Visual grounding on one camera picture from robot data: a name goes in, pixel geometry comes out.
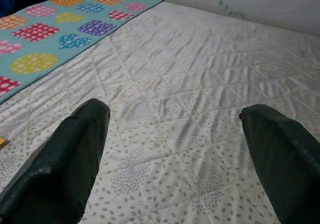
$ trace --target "heart shape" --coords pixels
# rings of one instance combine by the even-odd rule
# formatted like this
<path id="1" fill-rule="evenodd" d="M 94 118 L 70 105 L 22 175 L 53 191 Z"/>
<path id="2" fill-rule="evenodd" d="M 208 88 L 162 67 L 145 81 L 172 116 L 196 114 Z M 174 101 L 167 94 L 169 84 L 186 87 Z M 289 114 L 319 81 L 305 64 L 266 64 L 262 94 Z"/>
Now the heart shape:
<path id="1" fill-rule="evenodd" d="M 80 38 L 76 34 L 67 34 L 59 38 L 60 49 L 80 48 L 89 44 L 92 40 L 87 37 Z"/>
<path id="2" fill-rule="evenodd" d="M 25 12 L 32 17 L 47 17 L 56 13 L 56 9 L 51 6 L 35 4 L 25 9 Z"/>
<path id="3" fill-rule="evenodd" d="M 122 10 L 113 10 L 109 12 L 109 17 L 112 21 L 121 21 L 127 18 L 132 18 L 133 14 L 125 13 Z"/>
<path id="4" fill-rule="evenodd" d="M 97 3 L 84 3 L 78 5 L 77 9 L 83 13 L 97 13 L 105 9 L 102 5 Z"/>
<path id="5" fill-rule="evenodd" d="M 132 11 L 132 12 L 140 12 L 140 11 L 144 11 L 146 9 L 148 9 L 148 7 L 146 5 L 143 5 L 141 3 L 128 3 L 127 5 L 124 6 L 125 9 Z"/>
<path id="6" fill-rule="evenodd" d="M 97 2 L 108 4 L 111 6 L 117 5 L 119 3 L 122 3 L 124 0 L 96 0 Z"/>
<path id="7" fill-rule="evenodd" d="M 22 48 L 20 43 L 10 43 L 9 40 L 0 40 L 0 55 L 11 54 Z"/>
<path id="8" fill-rule="evenodd" d="M 50 0 L 50 2 L 59 5 L 61 7 L 72 7 L 76 4 L 83 3 L 84 0 Z"/>
<path id="9" fill-rule="evenodd" d="M 56 16 L 57 23 L 77 23 L 84 17 L 82 15 L 75 15 L 72 12 L 63 12 Z"/>
<path id="10" fill-rule="evenodd" d="M 8 15 L 0 18 L 0 30 L 20 27 L 27 23 L 27 19 L 19 15 Z"/>
<path id="11" fill-rule="evenodd" d="M 102 36 L 107 34 L 113 28 L 117 27 L 115 24 L 103 22 L 102 20 L 92 20 L 80 26 L 77 30 L 83 33 L 88 33 L 95 36 Z"/>

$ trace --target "white mattress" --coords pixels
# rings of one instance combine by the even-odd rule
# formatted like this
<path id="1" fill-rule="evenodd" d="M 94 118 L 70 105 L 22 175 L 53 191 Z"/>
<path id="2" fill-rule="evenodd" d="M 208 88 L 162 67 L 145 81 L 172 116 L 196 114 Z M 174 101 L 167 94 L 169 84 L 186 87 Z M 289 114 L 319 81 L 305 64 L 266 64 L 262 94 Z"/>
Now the white mattress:
<path id="1" fill-rule="evenodd" d="M 320 139 L 320 39 L 163 2 L 0 105 L 0 190 L 89 98 L 112 111 L 82 224 L 279 223 L 238 113 Z"/>

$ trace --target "orange square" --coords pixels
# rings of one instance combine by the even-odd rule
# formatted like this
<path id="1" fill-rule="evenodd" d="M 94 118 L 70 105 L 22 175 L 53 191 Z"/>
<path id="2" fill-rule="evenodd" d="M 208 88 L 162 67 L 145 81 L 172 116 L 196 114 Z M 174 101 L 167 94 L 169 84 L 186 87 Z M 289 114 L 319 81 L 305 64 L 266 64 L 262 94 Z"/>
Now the orange square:
<path id="1" fill-rule="evenodd" d="M 111 6 L 117 5 L 119 3 L 122 3 L 124 0 L 96 0 L 97 2 L 108 4 Z"/>
<path id="2" fill-rule="evenodd" d="M 19 15 L 8 15 L 0 18 L 0 30 L 13 29 L 27 23 L 27 19 Z"/>
<path id="3" fill-rule="evenodd" d="M 50 2 L 61 7 L 71 7 L 84 2 L 84 0 L 50 0 Z"/>

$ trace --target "pink square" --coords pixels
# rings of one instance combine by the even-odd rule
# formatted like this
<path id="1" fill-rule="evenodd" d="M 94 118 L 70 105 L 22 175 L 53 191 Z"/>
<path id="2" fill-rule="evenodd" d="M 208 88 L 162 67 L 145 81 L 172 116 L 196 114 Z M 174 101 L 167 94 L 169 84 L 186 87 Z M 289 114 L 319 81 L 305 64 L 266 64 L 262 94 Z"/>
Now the pink square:
<path id="1" fill-rule="evenodd" d="M 20 82 L 17 80 L 11 80 L 4 76 L 0 76 L 0 97 L 4 94 L 10 92 L 12 89 L 20 85 Z"/>
<path id="2" fill-rule="evenodd" d="M 16 30 L 12 33 L 12 35 L 14 35 L 16 38 L 24 38 L 30 42 L 38 42 L 42 39 L 50 37 L 58 31 L 59 28 L 55 28 L 42 23 L 35 23 L 31 26 Z"/>

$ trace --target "teal blanket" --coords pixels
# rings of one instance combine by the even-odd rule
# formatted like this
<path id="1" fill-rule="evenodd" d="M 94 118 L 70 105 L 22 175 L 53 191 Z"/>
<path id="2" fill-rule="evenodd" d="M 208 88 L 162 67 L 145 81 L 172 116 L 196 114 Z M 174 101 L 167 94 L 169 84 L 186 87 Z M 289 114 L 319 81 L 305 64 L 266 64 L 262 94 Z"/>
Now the teal blanket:
<path id="1" fill-rule="evenodd" d="M 0 104 L 162 0 L 48 0 L 0 18 Z"/>

